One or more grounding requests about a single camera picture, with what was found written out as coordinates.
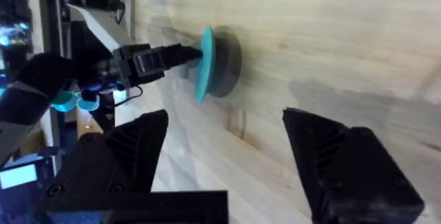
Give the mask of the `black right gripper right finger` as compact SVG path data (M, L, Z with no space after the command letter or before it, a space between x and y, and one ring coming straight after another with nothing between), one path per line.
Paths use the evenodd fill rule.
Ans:
M283 122L313 223L414 223L424 201L366 127L297 108Z

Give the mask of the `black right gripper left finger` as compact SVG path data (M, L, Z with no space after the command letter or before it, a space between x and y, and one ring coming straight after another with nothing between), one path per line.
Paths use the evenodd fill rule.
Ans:
M35 211L116 209L149 193L168 124L167 112L157 110L83 135Z

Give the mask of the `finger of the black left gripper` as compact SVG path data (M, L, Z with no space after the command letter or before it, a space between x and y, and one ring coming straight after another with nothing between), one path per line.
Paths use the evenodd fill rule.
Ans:
M164 65L168 69L178 67L180 70L191 70L194 69L200 62L201 57L197 58L168 58L164 60Z
M191 46L175 44L161 48L161 54L170 61L191 61L200 59L203 53Z

